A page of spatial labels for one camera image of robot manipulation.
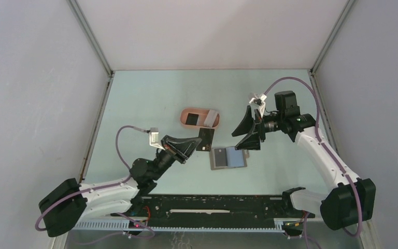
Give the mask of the black VIP credit card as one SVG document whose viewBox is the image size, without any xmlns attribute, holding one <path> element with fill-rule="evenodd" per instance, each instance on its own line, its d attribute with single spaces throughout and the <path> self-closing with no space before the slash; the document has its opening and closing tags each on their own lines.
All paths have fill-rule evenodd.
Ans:
<svg viewBox="0 0 398 249">
<path fill-rule="evenodd" d="M 198 136 L 201 138 L 201 142 L 196 147 L 197 151 L 210 152 L 212 147 L 212 142 L 214 138 L 215 129 L 212 128 L 200 128 Z"/>
</svg>

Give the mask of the taupe leather card holder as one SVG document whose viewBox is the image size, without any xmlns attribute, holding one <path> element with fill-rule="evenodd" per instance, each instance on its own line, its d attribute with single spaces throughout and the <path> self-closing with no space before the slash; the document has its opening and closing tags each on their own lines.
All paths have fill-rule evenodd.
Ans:
<svg viewBox="0 0 398 249">
<path fill-rule="evenodd" d="M 226 167 L 215 168 L 214 160 L 213 160 L 213 152 L 210 151 L 210 168 L 211 170 L 224 170 L 224 169 L 237 169 L 237 168 L 245 168 L 247 167 L 247 159 L 249 156 L 249 151 L 247 150 L 236 150 L 235 147 L 216 147 L 216 148 L 225 148 L 228 164 Z"/>
</svg>

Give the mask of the peach plastic card tray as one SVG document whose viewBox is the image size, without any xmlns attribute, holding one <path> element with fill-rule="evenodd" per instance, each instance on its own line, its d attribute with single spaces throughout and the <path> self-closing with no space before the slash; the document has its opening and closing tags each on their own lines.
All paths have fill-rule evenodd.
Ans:
<svg viewBox="0 0 398 249">
<path fill-rule="evenodd" d="M 200 129 L 200 128 L 216 129 L 218 127 L 218 125 L 219 125 L 219 122 L 220 122 L 220 114 L 218 114 L 217 119 L 216 119 L 213 127 L 204 126 L 204 120 L 205 120 L 209 110 L 210 109 L 196 108 L 196 107 L 187 107 L 187 108 L 183 109 L 181 111 L 181 114 L 180 114 L 181 125 L 184 126 L 185 128 L 189 128 L 189 129 Z M 198 119 L 198 122 L 197 122 L 196 126 L 190 126 L 190 125 L 186 125 L 185 124 L 188 113 L 194 113 L 194 114 L 198 114 L 199 115 L 199 119 Z"/>
</svg>

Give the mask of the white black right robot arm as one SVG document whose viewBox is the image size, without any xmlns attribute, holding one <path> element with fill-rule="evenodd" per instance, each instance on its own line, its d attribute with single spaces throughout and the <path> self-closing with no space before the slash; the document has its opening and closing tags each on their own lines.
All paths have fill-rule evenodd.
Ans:
<svg viewBox="0 0 398 249">
<path fill-rule="evenodd" d="M 367 178 L 358 176 L 346 166 L 326 141 L 319 122 L 311 114 L 301 114 L 293 91 L 274 95 L 276 110 L 266 112 L 264 94 L 251 94 L 245 115 L 232 136 L 243 136 L 237 150 L 260 150 L 267 133 L 281 131 L 300 147 L 315 165 L 328 188 L 323 195 L 304 187 L 287 190 L 287 199 L 281 202 L 285 216 L 293 217 L 300 211 L 321 216 L 332 230 L 360 225 L 372 219 L 376 186 Z"/>
</svg>

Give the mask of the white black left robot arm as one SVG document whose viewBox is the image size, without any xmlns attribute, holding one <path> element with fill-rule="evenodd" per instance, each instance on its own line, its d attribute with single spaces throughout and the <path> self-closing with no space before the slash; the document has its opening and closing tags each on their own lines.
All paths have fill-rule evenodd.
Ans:
<svg viewBox="0 0 398 249">
<path fill-rule="evenodd" d="M 157 186 L 157 180 L 175 162 L 186 163 L 201 141 L 200 137 L 177 139 L 166 135 L 155 158 L 136 159 L 127 177 L 96 184 L 78 183 L 74 178 L 65 180 L 39 202 L 41 216 L 35 229 L 53 238 L 87 219 L 113 213 L 139 215 L 142 197 Z"/>
</svg>

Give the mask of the black card in tray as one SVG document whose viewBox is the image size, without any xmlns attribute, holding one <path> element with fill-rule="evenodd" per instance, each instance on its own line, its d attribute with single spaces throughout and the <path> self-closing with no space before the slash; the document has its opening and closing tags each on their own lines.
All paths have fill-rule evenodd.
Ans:
<svg viewBox="0 0 398 249">
<path fill-rule="evenodd" d="M 185 124 L 190 126 L 196 126 L 198 119 L 199 119 L 198 114 L 188 113 Z"/>
</svg>

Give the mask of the stack of credit cards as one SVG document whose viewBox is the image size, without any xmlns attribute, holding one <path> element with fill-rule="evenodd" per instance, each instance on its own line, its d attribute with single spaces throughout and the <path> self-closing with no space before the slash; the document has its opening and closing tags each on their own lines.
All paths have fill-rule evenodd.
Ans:
<svg viewBox="0 0 398 249">
<path fill-rule="evenodd" d="M 214 109 L 210 109 L 205 120 L 204 120 L 204 126 L 206 127 L 213 127 L 214 123 L 217 119 L 218 112 Z"/>
</svg>

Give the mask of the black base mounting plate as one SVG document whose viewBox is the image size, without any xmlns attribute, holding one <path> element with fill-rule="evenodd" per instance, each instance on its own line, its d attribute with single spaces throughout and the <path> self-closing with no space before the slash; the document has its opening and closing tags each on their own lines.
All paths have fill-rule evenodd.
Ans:
<svg viewBox="0 0 398 249">
<path fill-rule="evenodd" d="M 280 195 L 147 195 L 125 215 L 167 229 L 275 229 L 279 220 L 304 218 Z"/>
</svg>

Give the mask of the aluminium frame rail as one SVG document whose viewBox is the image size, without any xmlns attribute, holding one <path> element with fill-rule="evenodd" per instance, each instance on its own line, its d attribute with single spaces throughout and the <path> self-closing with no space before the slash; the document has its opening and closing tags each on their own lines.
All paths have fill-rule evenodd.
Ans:
<svg viewBox="0 0 398 249">
<path fill-rule="evenodd" d="M 374 203 L 373 196 L 365 196 L 360 199 L 363 220 L 372 216 Z M 358 208 L 354 196 L 326 198 L 321 201 L 319 213 L 323 219 L 329 222 L 358 222 Z"/>
</svg>

